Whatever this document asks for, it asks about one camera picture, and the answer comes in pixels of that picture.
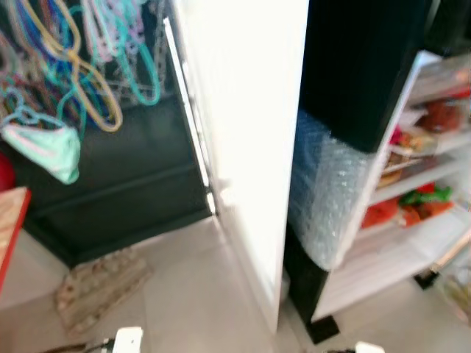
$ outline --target food package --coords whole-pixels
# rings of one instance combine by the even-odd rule
[[[408,204],[402,206],[403,226],[412,227],[415,224],[449,210],[453,205],[454,203],[452,202],[427,202],[424,204]]]
[[[427,103],[428,114],[419,119],[417,126],[436,134],[460,129],[465,121],[461,101],[440,99]]]
[[[400,179],[401,174],[403,173],[402,170],[392,171],[390,173],[384,173],[381,175],[380,181],[376,186],[376,189],[384,188],[390,184],[394,184],[397,180]]]
[[[379,202],[368,207],[366,214],[361,223],[361,228],[376,226],[378,224],[386,223],[393,219],[397,214],[399,207],[397,205],[397,198]]]
[[[438,141],[431,133],[419,127],[411,126],[402,130],[397,144],[390,146],[394,153],[407,157],[425,157],[433,155]]]

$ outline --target white shelf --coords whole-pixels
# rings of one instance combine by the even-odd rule
[[[430,266],[466,236],[471,227],[468,212],[455,206],[410,228],[376,227],[360,236],[349,260],[329,276],[314,319],[335,313],[353,303],[412,277]]]
[[[471,144],[471,128],[468,127],[462,131],[445,132],[436,135],[436,138],[436,154],[443,154]]]
[[[390,167],[388,167],[388,168],[385,168],[384,171],[383,171],[383,174],[392,173],[393,171],[398,171],[398,170],[400,170],[400,169],[404,169],[404,168],[410,167],[411,165],[419,164],[420,162],[422,162],[422,160],[419,159],[419,158],[407,160],[407,161],[405,161],[404,163],[392,165],[392,166],[390,166]]]
[[[419,273],[427,265],[428,259],[405,243],[382,254],[370,254],[352,261],[329,276],[314,319],[372,296]]]
[[[419,164],[405,168],[400,180],[394,184],[376,190],[368,205],[377,204],[378,202],[392,199],[395,196],[403,195],[410,190],[454,174],[466,167],[468,167],[466,161],[457,160],[447,154],[423,160]]]

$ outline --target red package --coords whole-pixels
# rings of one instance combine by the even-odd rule
[[[440,99],[428,102],[428,114],[417,122],[417,126],[433,133],[443,133],[459,129],[463,116],[457,100]]]
[[[417,188],[417,191],[420,193],[434,193],[435,182],[429,182],[428,184],[422,185],[420,188]]]
[[[390,221],[399,210],[398,198],[386,200],[368,207],[361,223],[361,228],[368,228]]]
[[[406,227],[411,227],[448,211],[453,205],[452,202],[426,202],[424,204],[403,206],[403,219],[406,221]]]

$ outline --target shelf item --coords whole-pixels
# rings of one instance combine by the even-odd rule
[[[421,131],[419,127],[414,127],[414,131]],[[459,149],[471,144],[471,127],[466,126],[458,131],[443,132],[442,134],[431,134],[428,136],[433,139],[429,147],[424,151],[413,151],[398,145],[391,145],[391,151],[406,157],[424,157],[431,155],[440,155]]]
[[[398,180],[400,180],[402,173],[402,170],[396,170],[390,173],[382,173],[376,188],[385,188],[386,186],[396,183]]]
[[[460,171],[467,166],[466,161],[457,160],[447,154],[424,159],[419,164],[403,169],[400,179],[394,184],[376,190],[368,205],[392,199],[419,186]]]
[[[470,98],[446,98],[425,104],[427,114],[417,126],[433,134],[458,131],[470,119]]]
[[[400,144],[391,145],[390,149],[404,157],[427,157],[436,154],[437,139],[419,127],[410,126],[402,130]]]
[[[378,224],[384,224],[397,217],[399,204],[397,198],[373,204],[366,210],[361,228],[367,229]]]
[[[430,218],[437,217],[453,207],[452,202],[425,202],[401,206],[402,220],[405,227],[412,227]]]
[[[466,236],[470,214],[456,206],[415,227],[394,223],[358,233],[327,280],[314,319],[336,313],[424,270]]]

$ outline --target wooden board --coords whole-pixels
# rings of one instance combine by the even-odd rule
[[[30,198],[27,188],[0,193],[0,292]]]

